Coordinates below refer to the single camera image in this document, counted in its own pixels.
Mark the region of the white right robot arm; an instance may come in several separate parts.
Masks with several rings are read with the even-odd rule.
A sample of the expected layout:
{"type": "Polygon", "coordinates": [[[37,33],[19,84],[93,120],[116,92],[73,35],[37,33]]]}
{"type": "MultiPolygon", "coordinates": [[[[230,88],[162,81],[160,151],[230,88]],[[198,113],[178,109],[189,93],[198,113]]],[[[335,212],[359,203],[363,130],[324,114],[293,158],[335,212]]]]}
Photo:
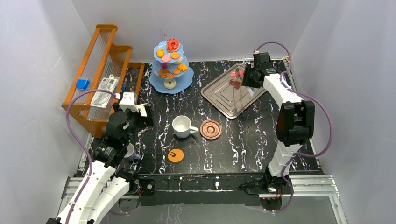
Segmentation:
{"type": "Polygon", "coordinates": [[[269,53],[255,50],[253,62],[246,65],[242,80],[242,85],[250,89],[264,88],[279,107],[275,128],[278,143],[274,156],[262,179],[252,182],[266,193],[276,193],[287,184],[291,162],[313,136],[315,114],[314,103],[295,94],[283,75],[268,73],[271,65],[269,53]]]}

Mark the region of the round orange cookie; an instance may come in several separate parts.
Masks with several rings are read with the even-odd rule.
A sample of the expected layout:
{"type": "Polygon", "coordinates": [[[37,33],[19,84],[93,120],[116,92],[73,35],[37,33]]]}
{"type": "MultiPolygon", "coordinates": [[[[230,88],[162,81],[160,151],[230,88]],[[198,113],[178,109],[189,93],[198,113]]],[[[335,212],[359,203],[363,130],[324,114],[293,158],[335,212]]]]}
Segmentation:
{"type": "Polygon", "coordinates": [[[170,56],[172,59],[178,59],[180,57],[180,54],[178,52],[172,52],[170,56]]]}
{"type": "Polygon", "coordinates": [[[181,70],[178,69],[178,68],[175,68],[175,69],[172,71],[172,73],[175,74],[175,75],[178,75],[178,74],[181,73],[181,70]]]}

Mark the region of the brown wooden saucer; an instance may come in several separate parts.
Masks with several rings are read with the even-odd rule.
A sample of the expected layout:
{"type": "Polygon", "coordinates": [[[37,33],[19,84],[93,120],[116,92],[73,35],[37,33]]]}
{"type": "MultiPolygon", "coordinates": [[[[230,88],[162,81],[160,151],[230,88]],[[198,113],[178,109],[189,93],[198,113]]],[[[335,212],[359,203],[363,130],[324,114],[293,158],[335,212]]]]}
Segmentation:
{"type": "Polygon", "coordinates": [[[207,140],[215,140],[222,133],[222,127],[215,120],[206,120],[200,126],[200,133],[207,140]]]}

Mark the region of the cream white donut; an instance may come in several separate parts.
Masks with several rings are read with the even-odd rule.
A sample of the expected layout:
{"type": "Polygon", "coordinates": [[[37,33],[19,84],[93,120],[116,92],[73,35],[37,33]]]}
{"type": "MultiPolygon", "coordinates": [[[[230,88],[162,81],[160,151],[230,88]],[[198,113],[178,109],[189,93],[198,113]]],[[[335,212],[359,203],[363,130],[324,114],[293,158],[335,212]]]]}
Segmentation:
{"type": "Polygon", "coordinates": [[[175,79],[173,79],[173,78],[168,78],[168,79],[165,79],[164,80],[164,87],[166,88],[166,89],[168,89],[168,90],[172,90],[172,89],[174,89],[175,88],[175,86],[176,86],[176,80],[175,79]]]}
{"type": "Polygon", "coordinates": [[[174,64],[179,65],[183,62],[183,57],[179,57],[179,59],[177,61],[174,62],[174,64]]]}

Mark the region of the pink round macaron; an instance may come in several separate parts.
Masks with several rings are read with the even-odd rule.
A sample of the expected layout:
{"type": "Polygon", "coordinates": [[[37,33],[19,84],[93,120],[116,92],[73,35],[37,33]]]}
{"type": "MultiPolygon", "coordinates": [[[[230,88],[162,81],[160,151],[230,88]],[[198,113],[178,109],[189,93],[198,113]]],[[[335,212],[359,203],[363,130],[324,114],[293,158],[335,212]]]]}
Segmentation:
{"type": "Polygon", "coordinates": [[[164,56],[161,57],[161,60],[164,63],[168,63],[171,60],[171,56],[170,55],[164,55],[164,56]]]}

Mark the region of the orange fish-shaped cookie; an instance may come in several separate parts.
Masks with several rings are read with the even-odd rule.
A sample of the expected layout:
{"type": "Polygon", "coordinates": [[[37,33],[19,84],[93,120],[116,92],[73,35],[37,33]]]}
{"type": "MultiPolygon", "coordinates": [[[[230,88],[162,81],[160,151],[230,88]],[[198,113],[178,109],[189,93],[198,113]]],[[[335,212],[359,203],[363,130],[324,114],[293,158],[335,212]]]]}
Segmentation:
{"type": "Polygon", "coordinates": [[[158,58],[162,58],[164,56],[164,54],[165,53],[164,53],[164,50],[162,48],[158,48],[156,50],[156,55],[157,55],[158,58]]]}

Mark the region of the brown croissant pastry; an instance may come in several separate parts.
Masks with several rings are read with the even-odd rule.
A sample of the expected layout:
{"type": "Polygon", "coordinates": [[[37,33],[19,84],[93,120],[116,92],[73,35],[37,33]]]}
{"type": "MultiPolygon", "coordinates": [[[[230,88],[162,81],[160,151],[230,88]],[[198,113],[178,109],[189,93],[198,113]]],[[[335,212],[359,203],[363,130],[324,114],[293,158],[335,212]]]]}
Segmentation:
{"type": "Polygon", "coordinates": [[[162,77],[162,78],[174,78],[174,74],[173,74],[172,72],[170,72],[170,71],[167,70],[167,69],[163,69],[163,68],[161,68],[161,69],[157,72],[157,75],[158,75],[159,77],[162,77]]]}

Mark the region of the orange round coaster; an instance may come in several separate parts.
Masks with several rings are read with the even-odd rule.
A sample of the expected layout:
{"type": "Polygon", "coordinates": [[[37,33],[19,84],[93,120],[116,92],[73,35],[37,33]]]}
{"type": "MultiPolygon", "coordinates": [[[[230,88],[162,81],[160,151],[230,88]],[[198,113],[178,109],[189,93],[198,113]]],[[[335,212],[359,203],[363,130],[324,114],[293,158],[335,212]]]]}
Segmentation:
{"type": "Polygon", "coordinates": [[[184,159],[184,152],[181,149],[174,148],[169,151],[167,158],[171,163],[180,163],[184,159]]]}

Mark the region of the white ceramic mug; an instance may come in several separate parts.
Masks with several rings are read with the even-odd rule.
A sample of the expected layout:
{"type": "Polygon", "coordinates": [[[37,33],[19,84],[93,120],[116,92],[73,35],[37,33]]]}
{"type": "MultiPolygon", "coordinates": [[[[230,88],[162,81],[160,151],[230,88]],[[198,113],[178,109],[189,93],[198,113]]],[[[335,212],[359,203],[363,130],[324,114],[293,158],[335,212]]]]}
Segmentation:
{"type": "Polygon", "coordinates": [[[191,125],[191,120],[186,116],[177,116],[172,121],[174,134],[181,139],[189,137],[191,134],[199,133],[199,129],[191,125]]]}

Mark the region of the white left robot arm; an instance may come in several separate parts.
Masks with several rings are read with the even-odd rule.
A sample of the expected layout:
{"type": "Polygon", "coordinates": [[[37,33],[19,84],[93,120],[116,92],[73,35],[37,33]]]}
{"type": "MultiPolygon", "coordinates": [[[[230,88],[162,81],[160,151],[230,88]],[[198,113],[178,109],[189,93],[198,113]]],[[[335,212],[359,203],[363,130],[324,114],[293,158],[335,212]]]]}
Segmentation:
{"type": "Polygon", "coordinates": [[[153,126],[154,118],[149,105],[138,105],[138,111],[122,110],[114,104],[115,112],[109,117],[102,133],[88,156],[89,168],[72,199],[49,224],[98,224],[124,194],[139,190],[137,174],[125,168],[118,170],[127,154],[127,147],[138,127],[153,126]]]}

